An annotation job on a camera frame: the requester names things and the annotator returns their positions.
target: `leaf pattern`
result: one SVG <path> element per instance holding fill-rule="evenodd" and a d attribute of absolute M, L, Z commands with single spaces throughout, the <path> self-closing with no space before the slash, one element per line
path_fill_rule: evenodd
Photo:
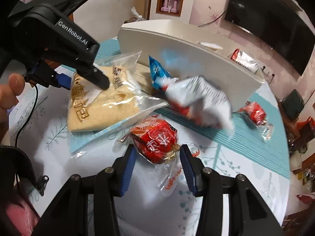
<path fill-rule="evenodd" d="M 50 130 L 51 135 L 47 137 L 45 143 L 45 149 L 49 150 L 53 144 L 59 144 L 61 139 L 67 138 L 67 121 L 60 117 L 60 124 L 55 124 L 55 129 Z"/>

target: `white tablecloth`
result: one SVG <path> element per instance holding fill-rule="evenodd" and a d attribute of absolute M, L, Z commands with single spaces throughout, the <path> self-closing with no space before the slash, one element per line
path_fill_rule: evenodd
<path fill-rule="evenodd" d="M 72 72 L 63 67 L 59 73 Z M 267 84 L 257 93 L 277 107 L 277 102 Z M 18 105 L 9 116 L 11 143 L 33 107 L 35 88 L 27 84 L 19 97 Z M 39 98 L 32 118 L 20 134 L 18 147 L 30 158 L 35 174 L 49 176 L 45 195 L 41 197 L 34 189 L 29 199 L 41 216 L 56 193 L 72 174 L 82 177 L 97 174 L 111 166 L 125 148 L 113 151 L 114 142 L 124 132 L 100 139 L 89 146 L 91 149 L 79 158 L 70 158 L 68 149 L 67 107 L 69 91 L 39 86 Z M 275 217 L 282 223 L 289 194 L 289 180 L 269 169 L 191 131 L 172 120 L 167 121 L 178 130 L 179 143 L 199 146 L 199 158 L 208 167 L 222 175 L 235 177 L 245 174 L 262 195 Z M 130 186 L 123 198 L 115 198 L 116 212 L 122 235 L 195 235 L 202 198 L 195 198 L 188 191 L 184 175 L 169 197 L 161 195 L 156 185 L 146 177 L 147 167 L 136 161 Z M 89 233 L 93 235 L 93 201 L 89 202 Z M 222 235 L 228 235 L 228 197 L 224 196 Z"/>

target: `black tv screen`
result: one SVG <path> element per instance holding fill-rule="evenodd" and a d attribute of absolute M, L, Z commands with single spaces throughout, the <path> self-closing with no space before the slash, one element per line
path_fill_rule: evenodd
<path fill-rule="evenodd" d="M 315 36 L 287 4 L 281 0 L 230 0 L 225 20 L 262 39 L 303 74 Z"/>

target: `floor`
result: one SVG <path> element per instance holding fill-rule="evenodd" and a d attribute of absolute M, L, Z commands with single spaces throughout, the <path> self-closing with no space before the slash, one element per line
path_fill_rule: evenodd
<path fill-rule="evenodd" d="M 289 200 L 287 205 L 286 215 L 290 215 L 304 209 L 308 208 L 308 205 L 305 205 L 301 202 L 296 196 L 299 194 L 309 193 L 307 191 L 306 185 L 302 185 L 302 180 L 297 179 L 297 175 L 294 175 L 291 172 L 290 177 L 290 192 L 289 192 Z"/>

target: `pink dumbbell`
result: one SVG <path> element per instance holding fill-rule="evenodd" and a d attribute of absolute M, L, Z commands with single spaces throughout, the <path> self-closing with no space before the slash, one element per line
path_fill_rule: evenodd
<path fill-rule="evenodd" d="M 164 0 L 164 5 L 161 8 L 161 11 L 169 11 L 169 8 L 167 6 L 167 3 L 169 2 L 169 0 Z"/>
<path fill-rule="evenodd" d="M 177 1 L 178 0 L 174 0 L 174 5 L 173 5 L 173 8 L 171 9 L 172 13 L 177 13 L 178 12 L 177 9 L 176 9 Z"/>

